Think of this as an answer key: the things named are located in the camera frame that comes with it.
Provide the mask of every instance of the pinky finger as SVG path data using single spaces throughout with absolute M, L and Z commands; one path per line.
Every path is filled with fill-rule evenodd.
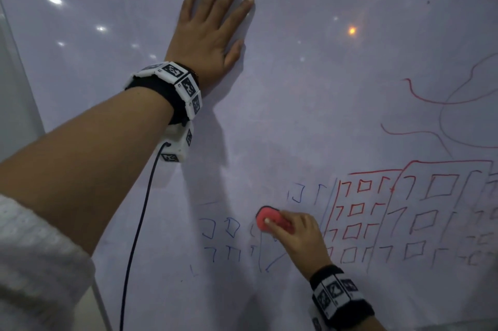
M 233 43 L 232 47 L 225 56 L 225 72 L 231 70 L 233 65 L 239 60 L 240 53 L 242 52 L 242 47 L 244 46 L 244 40 L 240 39 Z
M 182 8 L 180 10 L 180 17 L 178 18 L 178 21 L 180 23 L 186 23 L 190 21 L 194 2 L 195 0 L 183 0 Z

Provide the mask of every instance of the person's left hand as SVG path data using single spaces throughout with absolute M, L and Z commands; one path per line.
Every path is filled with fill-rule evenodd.
M 254 0 L 243 0 L 223 24 L 221 22 L 233 0 L 201 0 L 192 16 L 194 2 L 183 1 L 165 61 L 177 62 L 194 70 L 203 91 L 218 83 L 240 58 L 243 40 L 233 43 L 226 55 L 225 49 Z

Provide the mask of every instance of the person's left arm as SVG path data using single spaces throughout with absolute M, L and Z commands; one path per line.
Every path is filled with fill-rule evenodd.
M 253 0 L 244 0 L 223 24 L 233 0 L 201 0 L 192 16 L 194 1 L 184 0 L 165 60 L 193 69 L 202 91 L 239 59 L 241 40 L 226 56 L 225 49 Z M 2 162 L 0 194 L 92 254 L 172 115 L 168 101 L 150 89 L 121 92 Z

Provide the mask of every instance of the person's right arm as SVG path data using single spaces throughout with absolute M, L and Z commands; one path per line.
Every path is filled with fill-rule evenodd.
M 273 236 L 282 243 L 290 259 L 308 281 L 322 268 L 332 265 L 320 228 L 315 218 L 307 213 L 293 213 L 281 210 L 280 214 L 292 223 L 294 233 L 287 231 L 265 219 L 265 223 Z M 353 328 L 352 331 L 385 331 L 385 328 L 375 318 L 369 316 Z

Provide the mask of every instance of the gray wall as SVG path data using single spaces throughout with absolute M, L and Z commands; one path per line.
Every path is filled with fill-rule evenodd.
M 0 1 L 0 162 L 44 134 Z

